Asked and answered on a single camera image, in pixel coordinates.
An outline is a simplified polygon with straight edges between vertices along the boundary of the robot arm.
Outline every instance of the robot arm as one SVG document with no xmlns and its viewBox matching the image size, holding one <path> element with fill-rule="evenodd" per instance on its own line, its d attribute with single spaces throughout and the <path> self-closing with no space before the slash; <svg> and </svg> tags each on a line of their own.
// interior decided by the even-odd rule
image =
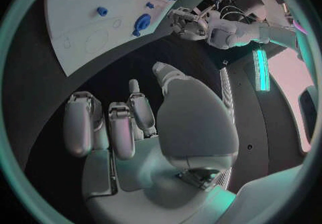
<svg viewBox="0 0 322 224">
<path fill-rule="evenodd" d="M 298 50 L 295 32 L 267 23 L 245 24 L 220 18 L 220 13 L 211 8 L 200 15 L 191 13 L 187 8 L 172 10 L 168 17 L 172 20 L 173 30 L 183 39 L 205 40 L 218 49 L 244 46 L 250 41 L 258 43 L 273 42 Z"/>
</svg>

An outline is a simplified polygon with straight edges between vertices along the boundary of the glowing cyan light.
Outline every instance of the glowing cyan light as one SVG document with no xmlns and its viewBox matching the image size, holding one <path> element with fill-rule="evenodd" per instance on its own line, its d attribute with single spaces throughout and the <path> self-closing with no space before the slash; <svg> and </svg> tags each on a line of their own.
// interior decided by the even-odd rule
<svg viewBox="0 0 322 224">
<path fill-rule="evenodd" d="M 256 90 L 269 91 L 269 71 L 266 52 L 262 49 L 253 51 L 255 75 L 256 75 Z"/>
</svg>

